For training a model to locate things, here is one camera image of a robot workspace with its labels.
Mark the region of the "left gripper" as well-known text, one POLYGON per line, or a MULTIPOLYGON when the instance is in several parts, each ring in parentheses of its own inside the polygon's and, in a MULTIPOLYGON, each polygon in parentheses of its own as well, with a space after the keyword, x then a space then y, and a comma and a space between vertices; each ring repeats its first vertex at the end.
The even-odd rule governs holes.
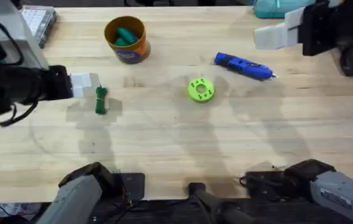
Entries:
POLYGON ((89 73, 71 73, 69 77, 63 65, 44 70, 0 63, 0 115, 9 112, 13 103, 84 98, 84 88, 91 86, 89 73))

